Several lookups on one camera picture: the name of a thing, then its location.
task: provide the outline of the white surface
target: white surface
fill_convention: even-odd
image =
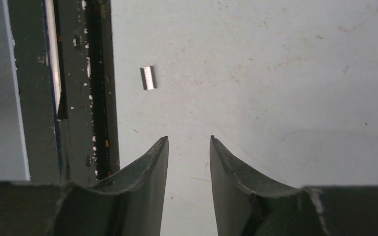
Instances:
[[[212,134],[291,186],[378,184],[378,0],[219,1],[112,1],[121,166],[169,135],[161,234],[217,234]]]

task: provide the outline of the chipped paint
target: chipped paint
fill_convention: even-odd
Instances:
[[[86,0],[82,0],[82,10],[86,10]]]
[[[45,64],[44,58],[37,57],[37,61],[43,65]]]
[[[330,235],[330,231],[327,229],[327,225],[325,223],[325,219],[322,216],[324,213],[324,207],[322,206],[321,199],[319,196],[322,194],[322,191],[317,188],[310,188],[309,189],[309,195],[311,197],[311,201],[315,206],[316,212],[318,213],[319,222],[321,224],[322,230],[326,235]]]
[[[90,58],[90,57],[87,57],[87,58],[86,58],[86,61],[87,61],[87,64],[88,64],[88,66],[87,66],[87,70],[88,70],[88,78],[90,78],[90,77],[91,77],[91,58]]]

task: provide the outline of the small metal piece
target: small metal piece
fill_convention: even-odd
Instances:
[[[140,68],[141,78],[143,79],[144,90],[152,90],[157,88],[156,76],[152,65]]]

